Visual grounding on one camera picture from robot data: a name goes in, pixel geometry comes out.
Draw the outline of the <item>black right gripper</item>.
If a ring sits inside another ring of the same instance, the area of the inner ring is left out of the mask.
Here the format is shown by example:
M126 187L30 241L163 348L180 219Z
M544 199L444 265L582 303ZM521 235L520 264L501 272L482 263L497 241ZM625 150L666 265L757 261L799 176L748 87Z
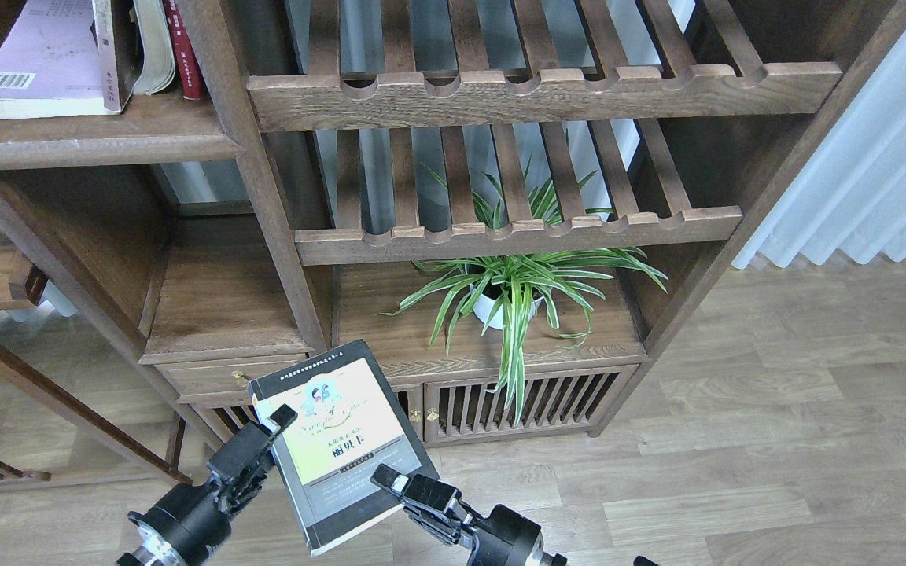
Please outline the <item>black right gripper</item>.
M409 518L441 543L470 550L468 565L567 564L565 556L544 552L539 524L505 505L481 518L462 504L456 487L425 474L404 476L388 465L379 465L370 481L397 497Z

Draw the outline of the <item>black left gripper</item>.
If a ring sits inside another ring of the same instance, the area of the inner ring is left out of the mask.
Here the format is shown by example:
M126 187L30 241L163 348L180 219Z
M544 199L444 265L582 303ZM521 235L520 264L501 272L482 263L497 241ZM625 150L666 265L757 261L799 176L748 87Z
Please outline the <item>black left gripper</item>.
M230 521L261 491L274 466L274 440L296 419L287 405L272 416L269 428L248 423L208 460L211 477L204 486L179 484L147 513L129 512L142 544L116 559L118 565L202 565L227 538Z

